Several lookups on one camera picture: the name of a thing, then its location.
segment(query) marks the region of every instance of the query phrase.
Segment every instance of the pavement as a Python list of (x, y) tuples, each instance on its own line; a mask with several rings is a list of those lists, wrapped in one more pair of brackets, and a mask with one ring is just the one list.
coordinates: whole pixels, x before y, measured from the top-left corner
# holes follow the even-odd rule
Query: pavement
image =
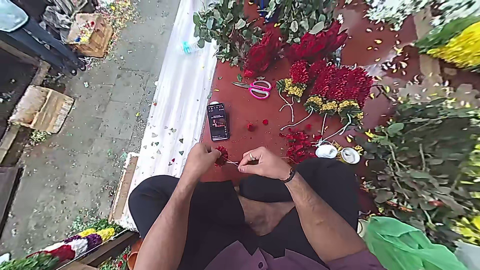
[(73, 109), (58, 134), (25, 148), (0, 254), (23, 257), (67, 237), (74, 221), (108, 216), (127, 153), (139, 152), (179, 2), (132, 1), (141, 17), (115, 58), (63, 81)]

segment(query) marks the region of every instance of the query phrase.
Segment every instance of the green plastic bag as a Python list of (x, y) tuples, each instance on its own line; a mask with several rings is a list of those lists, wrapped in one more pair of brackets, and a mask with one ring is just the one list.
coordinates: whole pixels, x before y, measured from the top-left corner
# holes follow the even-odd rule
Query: green plastic bag
[(387, 270), (467, 270), (445, 246), (393, 218), (371, 217), (364, 240)]

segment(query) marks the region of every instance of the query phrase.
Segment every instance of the wooden crate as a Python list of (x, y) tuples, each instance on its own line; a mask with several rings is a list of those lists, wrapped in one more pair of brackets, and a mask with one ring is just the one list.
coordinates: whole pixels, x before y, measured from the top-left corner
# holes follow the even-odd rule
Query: wooden crate
[(112, 26), (101, 14), (77, 13), (65, 43), (85, 56), (103, 57), (112, 34)]
[(73, 99), (53, 89), (28, 86), (9, 122), (39, 131), (57, 133), (73, 105)]

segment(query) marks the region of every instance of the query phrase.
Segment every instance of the bracelet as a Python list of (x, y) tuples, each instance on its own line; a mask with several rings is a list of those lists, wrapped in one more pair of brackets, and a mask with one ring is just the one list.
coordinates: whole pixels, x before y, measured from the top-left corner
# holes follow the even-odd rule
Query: bracelet
[(290, 176), (289, 176), (287, 179), (285, 179), (285, 180), (280, 180), (280, 181), (282, 181), (282, 183), (284, 183), (284, 184), (290, 182), (290, 180), (292, 180), (293, 177), (295, 176), (295, 173), (296, 173), (296, 172), (297, 172), (297, 170), (295, 170), (295, 169), (293, 169), (293, 168), (290, 168)]

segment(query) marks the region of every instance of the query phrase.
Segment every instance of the phone screen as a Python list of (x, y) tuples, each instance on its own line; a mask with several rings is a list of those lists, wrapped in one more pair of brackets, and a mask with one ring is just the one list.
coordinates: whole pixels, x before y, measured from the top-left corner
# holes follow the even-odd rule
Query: phone screen
[(208, 124), (212, 141), (228, 139), (227, 116), (223, 103), (207, 106)]

